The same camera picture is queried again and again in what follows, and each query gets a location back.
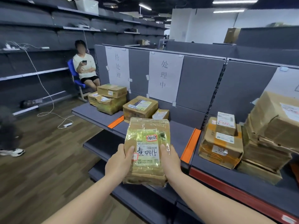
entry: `white plastic bin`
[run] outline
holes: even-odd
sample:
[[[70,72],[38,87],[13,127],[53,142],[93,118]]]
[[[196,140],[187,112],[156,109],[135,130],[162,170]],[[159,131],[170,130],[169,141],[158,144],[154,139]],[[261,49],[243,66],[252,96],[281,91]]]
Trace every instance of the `white plastic bin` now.
[[[75,0],[79,11],[99,14],[99,2],[95,0]]]

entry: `white sneaker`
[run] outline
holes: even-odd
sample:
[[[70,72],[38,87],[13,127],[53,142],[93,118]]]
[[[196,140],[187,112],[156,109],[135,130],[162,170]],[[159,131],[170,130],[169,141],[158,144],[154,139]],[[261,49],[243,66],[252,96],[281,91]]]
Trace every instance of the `white sneaker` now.
[[[16,148],[15,150],[0,150],[0,155],[8,156],[11,155],[13,157],[21,156],[25,153],[25,150]]]

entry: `right hand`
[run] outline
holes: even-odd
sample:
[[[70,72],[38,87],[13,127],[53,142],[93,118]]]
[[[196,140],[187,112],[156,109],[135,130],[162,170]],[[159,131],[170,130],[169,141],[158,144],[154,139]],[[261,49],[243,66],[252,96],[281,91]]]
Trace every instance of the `right hand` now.
[[[166,150],[165,145],[160,146],[161,149],[161,161],[164,174],[169,182],[173,181],[178,175],[182,173],[181,160],[176,153],[176,150],[171,145],[170,154]]]
[[[79,63],[80,66],[85,66],[87,63],[83,63],[82,61]]]

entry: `wooden floor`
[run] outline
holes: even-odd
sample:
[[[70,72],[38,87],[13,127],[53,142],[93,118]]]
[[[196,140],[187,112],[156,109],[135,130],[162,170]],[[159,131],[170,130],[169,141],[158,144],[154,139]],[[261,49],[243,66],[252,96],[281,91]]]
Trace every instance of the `wooden floor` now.
[[[62,117],[83,102],[73,99],[56,104]],[[39,110],[50,111],[51,106]],[[24,132],[20,157],[0,156],[0,224],[39,224],[89,188],[88,170],[99,158],[82,147],[102,129],[76,116],[74,124],[57,129],[63,121],[53,114],[32,112],[17,121]],[[94,223],[141,224],[138,217],[111,196]]]

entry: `fluorescent tube light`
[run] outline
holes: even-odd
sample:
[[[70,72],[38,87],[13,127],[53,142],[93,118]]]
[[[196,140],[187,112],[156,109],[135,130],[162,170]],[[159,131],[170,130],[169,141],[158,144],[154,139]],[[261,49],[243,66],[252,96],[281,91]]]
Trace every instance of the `fluorescent tube light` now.
[[[222,10],[222,11],[214,11],[214,13],[228,13],[228,12],[244,12],[244,9],[239,9],[239,10]]]
[[[145,8],[145,9],[147,9],[147,10],[149,10],[149,11],[152,10],[151,7],[146,6],[146,5],[144,5],[144,4],[139,4],[139,6],[142,7],[142,8]]]
[[[213,4],[254,4],[258,0],[214,0]]]

